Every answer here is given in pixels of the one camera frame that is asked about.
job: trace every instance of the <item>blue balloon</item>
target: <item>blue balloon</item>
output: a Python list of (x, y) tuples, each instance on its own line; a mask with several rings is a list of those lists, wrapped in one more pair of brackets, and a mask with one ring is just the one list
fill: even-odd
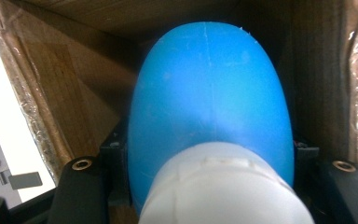
[(128, 162), (137, 212), (167, 160), (216, 141), (252, 150), (292, 185), (290, 119), (269, 56), (236, 26), (182, 25), (147, 55), (131, 103)]

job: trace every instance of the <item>white plastic nozzle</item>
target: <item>white plastic nozzle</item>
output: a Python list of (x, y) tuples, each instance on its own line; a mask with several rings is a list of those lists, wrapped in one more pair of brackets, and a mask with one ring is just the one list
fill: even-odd
[(141, 224), (313, 223), (291, 188), (254, 152), (229, 143), (188, 148), (158, 172)]

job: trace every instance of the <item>white surface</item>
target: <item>white surface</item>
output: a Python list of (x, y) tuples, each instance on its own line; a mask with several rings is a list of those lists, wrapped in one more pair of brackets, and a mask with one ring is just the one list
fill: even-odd
[(188, 148), (158, 172), (140, 224), (313, 223), (293, 191), (256, 154), (228, 143)]
[(20, 189), (21, 200), (55, 188), (54, 182), (43, 163), (34, 139), (28, 129), (18, 101), (7, 78), (0, 58), (0, 145), (13, 175), (38, 172), (43, 186)]

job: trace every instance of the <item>white cylindrical object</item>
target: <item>white cylindrical object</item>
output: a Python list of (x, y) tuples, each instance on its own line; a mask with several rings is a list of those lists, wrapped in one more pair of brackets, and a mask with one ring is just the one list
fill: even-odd
[(158, 172), (141, 224), (313, 223), (309, 211), (251, 150), (205, 143), (171, 158)]

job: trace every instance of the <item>cardboard box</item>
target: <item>cardboard box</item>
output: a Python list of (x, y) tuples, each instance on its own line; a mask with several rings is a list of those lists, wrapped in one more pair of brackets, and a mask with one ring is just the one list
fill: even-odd
[(253, 35), (276, 67), (294, 130), (323, 157), (358, 162), (358, 0), (0, 0), (0, 54), (52, 172), (98, 153), (129, 113), (146, 53), (192, 21)]

